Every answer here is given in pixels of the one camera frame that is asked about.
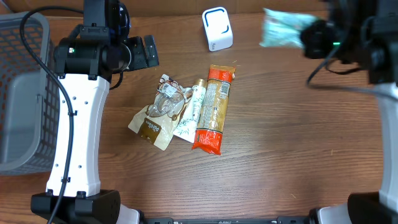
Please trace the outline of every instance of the blue plastic package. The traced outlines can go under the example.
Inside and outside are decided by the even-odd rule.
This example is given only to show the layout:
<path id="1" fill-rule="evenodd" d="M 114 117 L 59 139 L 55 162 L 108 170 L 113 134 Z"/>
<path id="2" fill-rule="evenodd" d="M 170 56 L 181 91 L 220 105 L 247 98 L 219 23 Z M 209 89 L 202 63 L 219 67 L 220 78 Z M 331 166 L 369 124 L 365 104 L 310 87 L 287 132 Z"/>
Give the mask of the blue plastic package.
<path id="1" fill-rule="evenodd" d="M 303 48 L 300 33 L 318 20 L 316 16 L 301 13 L 279 12 L 264 9 L 266 18 L 262 25 L 263 47 Z"/>

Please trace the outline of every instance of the wooden tabletop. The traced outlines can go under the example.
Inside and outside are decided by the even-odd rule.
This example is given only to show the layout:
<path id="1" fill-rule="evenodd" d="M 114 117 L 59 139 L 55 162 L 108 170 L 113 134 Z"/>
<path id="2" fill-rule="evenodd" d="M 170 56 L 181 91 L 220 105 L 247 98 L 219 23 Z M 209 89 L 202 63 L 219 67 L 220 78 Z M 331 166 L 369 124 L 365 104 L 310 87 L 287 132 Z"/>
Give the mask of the wooden tabletop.
<path id="1" fill-rule="evenodd" d="M 371 96 L 305 87 L 320 63 L 299 49 L 259 46 L 263 14 L 230 16 L 234 45 L 209 52 L 201 16 L 132 19 L 131 36 L 153 34 L 160 66 L 125 73 L 109 93 L 99 143 L 102 189 L 147 217 L 271 218 L 306 215 L 346 202 L 351 192 L 377 191 L 382 177 L 381 125 Z M 79 19 L 50 18 L 58 43 Z M 161 151 L 127 128 L 151 104 L 159 78 L 183 86 L 207 78 L 210 64 L 236 67 L 222 156 L 174 137 Z M 366 73 L 321 71 L 317 83 L 366 86 Z M 49 173 L 0 177 L 0 222 L 44 223 L 30 196 Z"/>

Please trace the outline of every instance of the gray plastic bin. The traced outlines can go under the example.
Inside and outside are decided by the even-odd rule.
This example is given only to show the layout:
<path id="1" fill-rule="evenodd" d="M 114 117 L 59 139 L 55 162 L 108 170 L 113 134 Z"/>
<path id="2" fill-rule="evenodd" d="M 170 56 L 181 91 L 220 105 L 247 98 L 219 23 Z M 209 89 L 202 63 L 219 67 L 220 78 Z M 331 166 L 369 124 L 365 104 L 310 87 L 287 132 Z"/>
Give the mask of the gray plastic bin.
<path id="1" fill-rule="evenodd" d="M 59 119 L 59 92 L 19 37 L 26 12 L 0 16 L 0 174 L 50 171 Z M 25 25 L 29 45 L 52 67 L 49 24 L 34 14 Z"/>

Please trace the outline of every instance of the snack package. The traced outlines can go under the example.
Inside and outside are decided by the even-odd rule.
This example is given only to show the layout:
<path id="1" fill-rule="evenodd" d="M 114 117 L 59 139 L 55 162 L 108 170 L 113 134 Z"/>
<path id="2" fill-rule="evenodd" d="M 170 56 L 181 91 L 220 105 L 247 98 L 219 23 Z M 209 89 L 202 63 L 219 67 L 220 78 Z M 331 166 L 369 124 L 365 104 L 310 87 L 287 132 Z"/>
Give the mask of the snack package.
<path id="1" fill-rule="evenodd" d="M 263 47 L 297 47 L 303 48 L 300 33 L 317 17 L 309 14 L 279 12 L 264 9 L 266 18 L 263 24 L 262 42 Z"/>
<path id="2" fill-rule="evenodd" d="M 205 99 L 206 87 L 207 82 L 205 80 L 198 79 L 195 81 L 195 84 L 192 87 L 192 99 L 184 111 L 180 123 L 174 130 L 175 136 L 187 140 L 190 143 L 193 143 L 195 140 L 195 133 L 200 118 L 200 110 L 203 100 Z"/>
<path id="3" fill-rule="evenodd" d="M 159 149 L 166 150 L 192 94 L 191 88 L 182 88 L 169 76 L 162 75 L 154 104 L 138 112 L 130 122 L 129 129 Z"/>
<path id="4" fill-rule="evenodd" d="M 211 65 L 205 100 L 192 149 L 221 155 L 224 120 L 235 68 Z"/>

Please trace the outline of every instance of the tube of cream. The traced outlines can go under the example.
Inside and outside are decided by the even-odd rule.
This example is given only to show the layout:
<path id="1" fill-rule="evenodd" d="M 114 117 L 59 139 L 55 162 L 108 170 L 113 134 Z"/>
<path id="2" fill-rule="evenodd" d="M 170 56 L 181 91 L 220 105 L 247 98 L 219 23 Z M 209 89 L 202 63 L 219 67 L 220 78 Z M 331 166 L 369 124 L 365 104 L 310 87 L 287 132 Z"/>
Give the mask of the tube of cream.
<path id="1" fill-rule="evenodd" d="M 206 94 L 207 81 L 203 79 L 196 80 L 193 89 L 192 99 L 189 102 L 180 123 L 173 134 L 190 143 L 195 140 L 195 133 L 198 127 L 201 105 Z"/>

